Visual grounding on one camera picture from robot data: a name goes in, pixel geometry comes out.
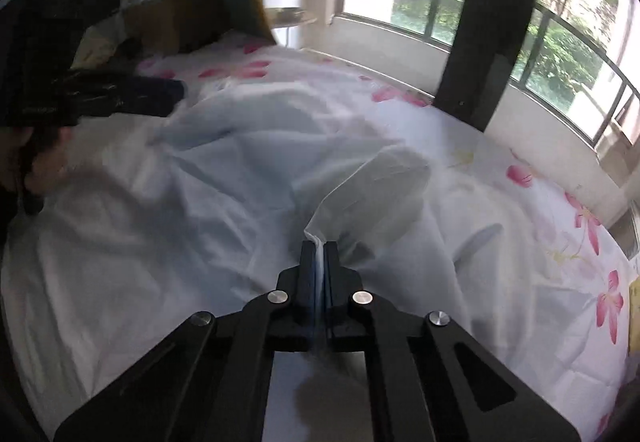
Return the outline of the person left hand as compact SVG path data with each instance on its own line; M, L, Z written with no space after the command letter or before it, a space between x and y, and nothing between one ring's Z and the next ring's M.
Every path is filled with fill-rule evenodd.
M66 147L73 139L73 129L59 128L56 139L35 157L28 173L18 174L14 167L14 157L31 135L32 128L1 129L1 187L8 191L26 188L32 194L43 195L64 174Z

